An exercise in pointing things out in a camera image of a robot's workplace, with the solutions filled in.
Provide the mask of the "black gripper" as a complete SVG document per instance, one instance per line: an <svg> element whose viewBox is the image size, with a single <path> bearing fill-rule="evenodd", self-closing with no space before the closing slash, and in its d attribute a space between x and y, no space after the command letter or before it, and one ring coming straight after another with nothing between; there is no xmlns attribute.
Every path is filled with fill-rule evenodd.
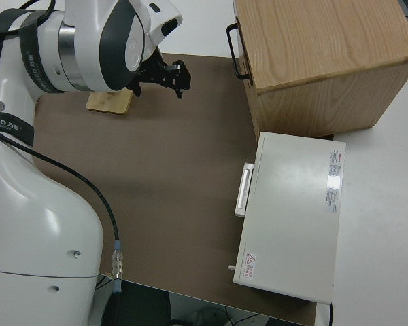
<svg viewBox="0 0 408 326"><path fill-rule="evenodd" d="M173 88L177 97L182 99L183 93L190 89L191 75L183 61L175 61L168 65L159 50L142 62L135 80L131 82L131 90L137 97L141 96L139 83L154 83Z"/></svg>

